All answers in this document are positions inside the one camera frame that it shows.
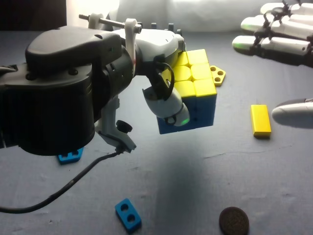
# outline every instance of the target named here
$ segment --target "green fingertip light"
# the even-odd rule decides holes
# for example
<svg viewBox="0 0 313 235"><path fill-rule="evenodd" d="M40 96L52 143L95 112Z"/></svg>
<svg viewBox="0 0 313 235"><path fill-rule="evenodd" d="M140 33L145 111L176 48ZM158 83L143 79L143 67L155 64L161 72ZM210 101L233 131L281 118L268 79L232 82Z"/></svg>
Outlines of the green fingertip light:
<svg viewBox="0 0 313 235"><path fill-rule="evenodd" d="M181 125L187 124L189 122L189 120L190 120L189 118L185 119L184 121L181 122Z"/></svg>

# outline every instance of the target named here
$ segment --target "gray table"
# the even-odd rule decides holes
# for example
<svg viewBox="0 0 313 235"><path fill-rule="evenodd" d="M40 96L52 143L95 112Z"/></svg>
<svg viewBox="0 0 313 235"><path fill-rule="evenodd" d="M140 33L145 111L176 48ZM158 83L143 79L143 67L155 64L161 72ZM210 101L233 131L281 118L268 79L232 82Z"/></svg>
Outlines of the gray table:
<svg viewBox="0 0 313 235"><path fill-rule="evenodd" d="M21 63L38 33L0 33L0 64ZM114 206L128 197L142 218L143 235L220 235L228 206L242 208L251 235L310 235L313 231L313 131L279 126L270 140L252 136L250 105L312 97L312 69L233 51L239 33L185 34L188 50L206 49L210 64L226 71L218 90L214 126L160 135L136 77L121 95L118 119L133 126L137 144L96 166L51 205L29 214L0 213L3 235L123 235ZM55 157L0 150L0 204L30 206L47 198L95 158L113 152L99 136L82 159L60 166Z"/></svg>

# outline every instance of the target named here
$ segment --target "black wire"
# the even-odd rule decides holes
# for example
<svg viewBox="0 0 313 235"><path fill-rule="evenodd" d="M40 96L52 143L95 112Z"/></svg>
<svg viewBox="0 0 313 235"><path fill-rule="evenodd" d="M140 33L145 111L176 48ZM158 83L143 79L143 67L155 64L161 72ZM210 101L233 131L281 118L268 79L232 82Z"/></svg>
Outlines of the black wire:
<svg viewBox="0 0 313 235"><path fill-rule="evenodd" d="M164 100L167 100L171 96L171 94L173 92L173 89L174 89L174 83L175 83L174 71L173 71L172 67L169 64L161 63L161 62L157 62L157 64L158 65L163 65L163 66L167 67L168 70L171 72L171 83L170 83L170 86L169 86L168 94L164 97Z"/></svg>
<svg viewBox="0 0 313 235"><path fill-rule="evenodd" d="M87 166L85 169L83 169L74 179L72 179L70 182L68 182L63 188L61 188L59 191L57 191L56 193L49 196L44 201L42 201L38 204L35 204L34 206L25 207L25 208L0 207L0 212L10 213L10 214L23 214L23 213L29 213L29 212L39 210L39 209L45 207L46 205L50 204L54 200L56 200L58 197L60 197L66 191L68 191L71 187L74 186L74 184L76 184L84 175L86 175L99 162L101 162L105 159L108 159L108 158L113 158L113 157L115 157L121 153L122 152L115 152L115 153L108 154L106 156L102 156L100 158L97 158L89 166Z"/></svg>

